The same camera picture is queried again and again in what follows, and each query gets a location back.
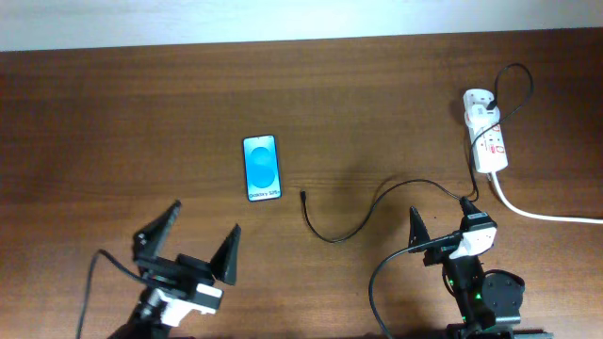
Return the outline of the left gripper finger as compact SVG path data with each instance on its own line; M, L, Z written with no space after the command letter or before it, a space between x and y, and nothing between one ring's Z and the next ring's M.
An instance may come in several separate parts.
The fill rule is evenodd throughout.
M139 229L133 235L133 258L153 259L162 250L171 228L177 219L182 203L179 200L163 212L159 217Z
M241 228L236 224L211 258L211 272L217 281L228 285L236 284L237 254L240 237Z

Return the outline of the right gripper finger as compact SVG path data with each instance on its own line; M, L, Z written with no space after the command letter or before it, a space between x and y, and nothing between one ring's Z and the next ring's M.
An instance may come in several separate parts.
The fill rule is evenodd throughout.
M410 233L408 246L412 248L430 242L431 238L429 236L426 225L422 217L420 216L418 210L414 206L411 206L409 209L409 219Z
M461 205L465 217L479 214L481 212L481 210L478 209L466 196L463 196L459 200L459 203Z

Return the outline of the blue screen smartphone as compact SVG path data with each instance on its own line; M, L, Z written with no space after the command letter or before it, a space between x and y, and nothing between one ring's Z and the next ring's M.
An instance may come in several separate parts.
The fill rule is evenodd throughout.
M247 197L250 202L282 197L279 160L274 135L246 137L242 141Z

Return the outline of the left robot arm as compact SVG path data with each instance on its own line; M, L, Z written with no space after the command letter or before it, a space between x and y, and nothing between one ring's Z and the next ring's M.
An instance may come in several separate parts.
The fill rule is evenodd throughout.
M208 262L183 253L173 260L159 255L181 206L174 202L133 235L133 262L145 289L126 323L111 334L113 338L167 338L190 312L218 311L223 291L215 283L236 284L239 225Z

